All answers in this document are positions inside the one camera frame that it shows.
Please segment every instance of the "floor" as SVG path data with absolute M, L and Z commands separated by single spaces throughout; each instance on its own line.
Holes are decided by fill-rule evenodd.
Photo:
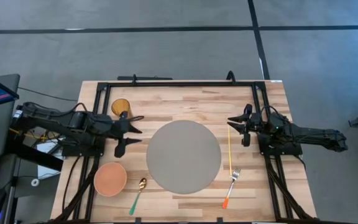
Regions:
M 358 0 L 254 0 L 259 26 L 358 26 Z M 311 193 L 323 220 L 358 223 L 358 30 L 107 32 L 107 28 L 252 26 L 246 0 L 0 0 L 0 30 L 98 28 L 103 33 L 0 34 L 0 75 L 19 73 L 20 86 L 77 98 L 83 80 L 119 75 L 179 79 L 283 80 L 293 120 L 300 126 L 341 130 L 340 154 L 303 146 Z M 66 110 L 73 103 L 19 91 Z M 22 163 L 22 173 L 36 173 Z M 19 200 L 24 223 L 47 220 L 57 178 Z

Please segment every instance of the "spoon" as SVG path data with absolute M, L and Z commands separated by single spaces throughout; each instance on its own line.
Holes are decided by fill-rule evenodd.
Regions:
M 137 193 L 136 199 L 134 204 L 132 205 L 131 210 L 129 211 L 130 215 L 133 215 L 135 212 L 135 207 L 136 207 L 136 203 L 137 203 L 137 199 L 139 199 L 139 195 L 142 192 L 142 190 L 146 187 L 147 184 L 147 179 L 146 178 L 142 178 L 142 180 L 140 180 L 139 182 L 139 193 Z

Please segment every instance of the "fork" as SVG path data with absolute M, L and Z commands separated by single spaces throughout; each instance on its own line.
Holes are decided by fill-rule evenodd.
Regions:
M 226 198 L 224 199 L 224 202 L 223 202 L 223 205 L 222 205 L 222 208 L 226 209 L 227 208 L 227 204 L 229 203 L 229 196 L 230 196 L 230 193 L 231 193 L 231 190 L 233 189 L 233 185 L 234 185 L 234 182 L 237 180 L 237 178 L 239 178 L 240 176 L 240 169 L 239 168 L 236 168 L 233 172 L 233 175 L 231 175 L 231 185 L 230 185 L 230 189 L 229 189 L 229 192 L 227 193 L 227 196 Z

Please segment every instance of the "yellow chopstick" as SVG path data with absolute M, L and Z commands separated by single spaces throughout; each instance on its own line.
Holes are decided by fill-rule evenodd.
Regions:
M 227 126 L 227 143 L 229 144 L 229 167 L 230 167 L 230 176 L 233 174 L 231 171 L 231 145 L 230 145 L 230 125 Z

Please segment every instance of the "wooden tabletop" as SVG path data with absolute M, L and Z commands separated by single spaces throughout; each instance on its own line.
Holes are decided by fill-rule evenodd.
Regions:
M 84 103 L 90 111 L 93 109 L 97 83 L 83 82 L 81 87 L 78 102 Z M 270 105 L 291 119 L 283 83 L 266 81 L 266 87 Z M 103 105 L 103 94 L 99 112 Z M 119 162 L 127 171 L 127 184 L 125 189 L 114 197 L 103 197 L 95 193 L 92 222 L 134 222 L 135 217 L 141 217 L 145 222 L 215 222 L 217 217 L 223 217 L 225 222 L 275 220 L 265 162 L 259 154 L 254 133 L 251 133 L 250 146 L 243 147 L 241 136 L 231 129 L 232 166 L 241 168 L 241 175 L 234 185 L 227 209 L 221 208 L 231 183 L 226 118 L 242 114 L 247 103 L 254 104 L 250 87 L 117 87 L 111 90 L 109 108 L 118 98 L 129 100 L 134 116 L 145 116 L 143 120 L 133 123 L 143 134 L 126 134 L 127 137 L 142 139 L 142 142 L 127 146 L 126 154 L 122 158 L 115 158 L 116 141 L 106 141 L 104 156 L 101 157 L 99 166 L 107 162 Z M 110 109 L 108 115 L 117 119 Z M 149 174 L 146 164 L 147 144 L 153 134 L 164 124 L 183 119 L 205 125 L 218 139 L 222 152 L 221 168 L 212 184 L 204 190 L 188 195 L 174 194 L 161 188 Z M 51 218 L 62 212 L 62 197 L 74 160 L 74 157 L 70 157 L 63 163 Z M 289 191 L 305 211 L 315 217 L 302 163 L 293 156 L 282 156 L 282 160 Z M 73 171 L 66 205 L 78 188 L 81 165 L 82 158 Z M 129 210 L 138 192 L 139 180 L 143 177 L 147 178 L 148 184 L 140 195 L 135 214 L 130 216 Z M 85 214 L 87 196 L 88 193 L 85 192 L 80 218 Z M 278 197 L 282 216 L 285 217 L 279 190 Z

